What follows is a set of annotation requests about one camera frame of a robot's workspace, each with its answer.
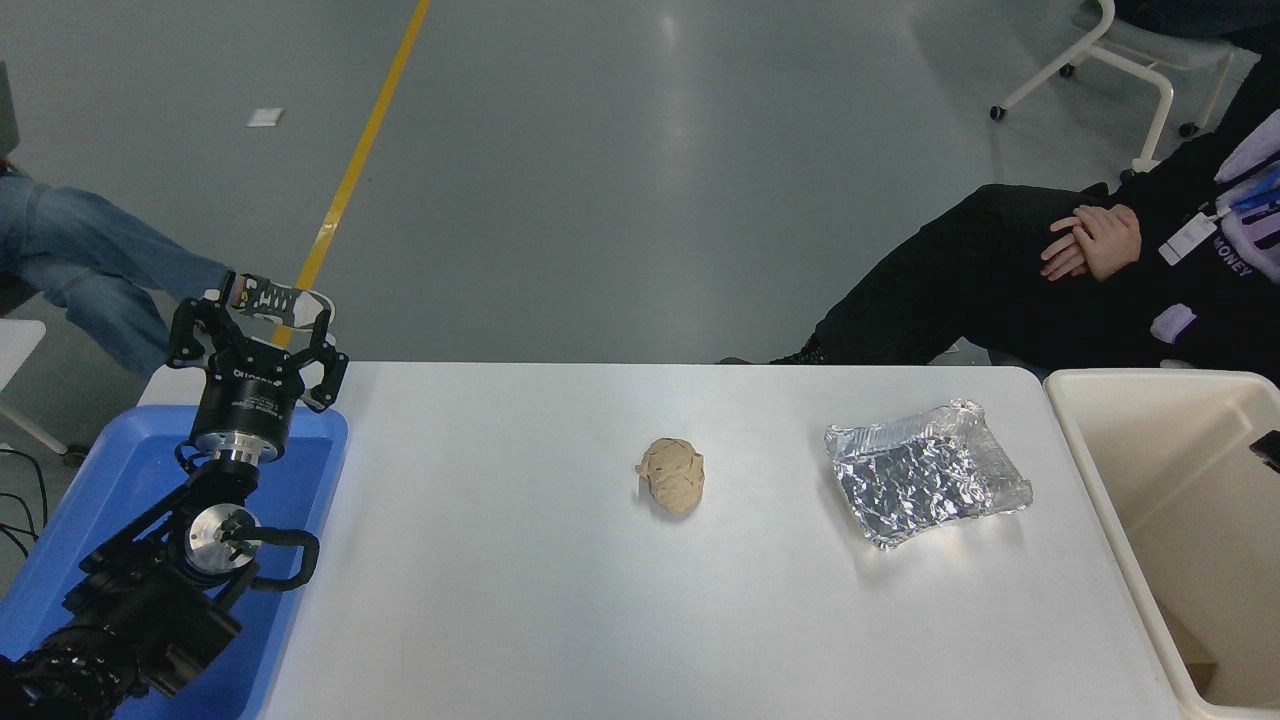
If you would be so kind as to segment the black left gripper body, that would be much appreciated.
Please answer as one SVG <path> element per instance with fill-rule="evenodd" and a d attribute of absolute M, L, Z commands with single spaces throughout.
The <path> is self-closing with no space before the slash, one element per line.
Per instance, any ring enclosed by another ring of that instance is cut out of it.
<path fill-rule="evenodd" d="M 284 448 L 303 382 L 294 357 L 256 338 L 216 351 L 189 439 L 211 448 L 224 436 L 252 436 Z"/>

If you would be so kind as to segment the person's hand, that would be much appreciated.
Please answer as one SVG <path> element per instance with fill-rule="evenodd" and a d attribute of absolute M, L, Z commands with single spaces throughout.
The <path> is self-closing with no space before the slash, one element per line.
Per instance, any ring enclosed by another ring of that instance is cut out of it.
<path fill-rule="evenodd" d="M 1112 208 L 1075 208 L 1069 217 L 1055 222 L 1050 231 L 1056 234 L 1055 241 L 1069 238 L 1082 246 L 1091 269 L 1088 275 L 1098 282 L 1108 279 L 1140 256 L 1138 218 L 1123 204 Z"/>
<path fill-rule="evenodd" d="M 1062 238 L 1051 243 L 1039 256 L 1039 274 L 1048 282 L 1088 275 L 1085 252 L 1075 240 Z"/>

